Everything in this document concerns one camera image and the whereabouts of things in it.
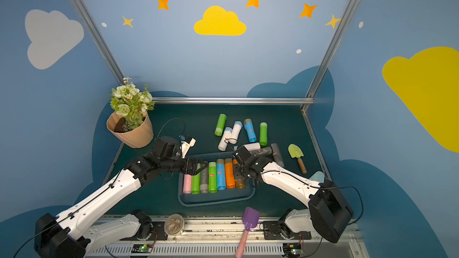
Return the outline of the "pink trash bag roll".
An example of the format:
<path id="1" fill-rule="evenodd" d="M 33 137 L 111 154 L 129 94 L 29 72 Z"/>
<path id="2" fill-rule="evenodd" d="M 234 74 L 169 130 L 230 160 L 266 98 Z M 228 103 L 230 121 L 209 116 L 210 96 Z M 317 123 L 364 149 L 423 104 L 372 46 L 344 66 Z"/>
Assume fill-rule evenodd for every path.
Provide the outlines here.
<path id="1" fill-rule="evenodd" d="M 190 174 L 185 174 L 184 175 L 182 192 L 184 194 L 191 194 L 192 193 L 192 175 L 190 175 Z"/>

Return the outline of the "orange trash bag roll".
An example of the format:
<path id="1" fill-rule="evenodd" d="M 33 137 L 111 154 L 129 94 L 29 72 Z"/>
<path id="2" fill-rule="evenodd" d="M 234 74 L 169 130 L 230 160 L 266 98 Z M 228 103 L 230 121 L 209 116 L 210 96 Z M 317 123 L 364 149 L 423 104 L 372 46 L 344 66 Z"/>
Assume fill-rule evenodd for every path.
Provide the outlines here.
<path id="1" fill-rule="evenodd" d="M 233 172 L 233 161 L 230 158 L 224 160 L 226 188 L 235 188 L 235 179 Z"/>
<path id="2" fill-rule="evenodd" d="M 245 188 L 246 183 L 245 183 L 245 178 L 242 176 L 242 173 L 241 173 L 241 165 L 237 162 L 236 159 L 233 160 L 233 173 L 234 173 L 235 186 L 238 189 Z"/>

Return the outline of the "dark teal storage box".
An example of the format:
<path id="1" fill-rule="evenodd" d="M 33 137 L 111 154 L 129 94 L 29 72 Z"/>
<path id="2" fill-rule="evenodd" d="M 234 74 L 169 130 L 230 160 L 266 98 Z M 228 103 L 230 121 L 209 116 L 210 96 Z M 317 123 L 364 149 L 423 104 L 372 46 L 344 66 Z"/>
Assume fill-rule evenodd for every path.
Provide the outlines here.
<path id="1" fill-rule="evenodd" d="M 178 201 L 185 207 L 235 203 L 252 198 L 255 194 L 253 183 L 246 180 L 244 188 L 218 189 L 218 183 L 209 183 L 208 193 L 183 193 L 184 174 L 179 174 Z"/>

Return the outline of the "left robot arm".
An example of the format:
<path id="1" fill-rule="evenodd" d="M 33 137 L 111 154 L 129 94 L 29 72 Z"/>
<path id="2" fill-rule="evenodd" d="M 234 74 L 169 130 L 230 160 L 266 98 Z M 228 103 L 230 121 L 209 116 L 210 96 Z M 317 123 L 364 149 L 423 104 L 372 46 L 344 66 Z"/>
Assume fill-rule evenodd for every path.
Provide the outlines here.
<path id="1" fill-rule="evenodd" d="M 114 178 L 87 198 L 57 216 L 47 213 L 39 218 L 35 224 L 35 251 L 42 258 L 83 258 L 124 238 L 147 240 L 153 225 L 143 211 L 136 210 L 99 226 L 94 222 L 161 172 L 196 175 L 204 170 L 207 163 L 186 155 L 195 142 L 190 136 L 181 141 L 157 138 L 147 154 L 126 163 Z"/>

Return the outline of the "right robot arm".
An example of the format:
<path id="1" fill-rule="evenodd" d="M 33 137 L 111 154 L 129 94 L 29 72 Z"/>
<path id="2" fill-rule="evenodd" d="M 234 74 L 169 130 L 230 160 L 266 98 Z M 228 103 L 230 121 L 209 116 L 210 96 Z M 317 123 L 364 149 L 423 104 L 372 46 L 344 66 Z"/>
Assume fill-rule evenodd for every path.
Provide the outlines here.
<path id="1" fill-rule="evenodd" d="M 242 146 L 234 152 L 234 158 L 243 177 L 275 186 L 308 208 L 286 213 L 281 220 L 285 236 L 314 228 L 326 241 L 339 241 L 354 211 L 336 184 L 327 179 L 317 182 L 290 172 L 261 150 L 249 151 Z"/>

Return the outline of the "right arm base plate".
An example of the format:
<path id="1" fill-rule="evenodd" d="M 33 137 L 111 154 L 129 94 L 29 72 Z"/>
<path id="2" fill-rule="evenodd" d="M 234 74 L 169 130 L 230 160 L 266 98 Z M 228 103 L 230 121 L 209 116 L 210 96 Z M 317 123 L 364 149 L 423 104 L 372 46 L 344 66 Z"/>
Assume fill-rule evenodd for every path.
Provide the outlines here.
<path id="1" fill-rule="evenodd" d="M 291 231 L 284 223 L 279 221 L 264 221 L 261 228 L 265 240 L 310 240 L 311 232 L 302 231 L 295 233 Z"/>

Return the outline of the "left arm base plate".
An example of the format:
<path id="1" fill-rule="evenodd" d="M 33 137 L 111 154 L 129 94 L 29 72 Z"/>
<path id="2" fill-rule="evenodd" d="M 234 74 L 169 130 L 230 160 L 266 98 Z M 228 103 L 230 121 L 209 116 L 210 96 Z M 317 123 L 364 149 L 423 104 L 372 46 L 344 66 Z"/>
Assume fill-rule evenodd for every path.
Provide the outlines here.
<path id="1" fill-rule="evenodd" d="M 168 235 L 164 228 L 164 222 L 150 222 L 141 224 L 135 237 L 139 241 L 166 241 Z"/>

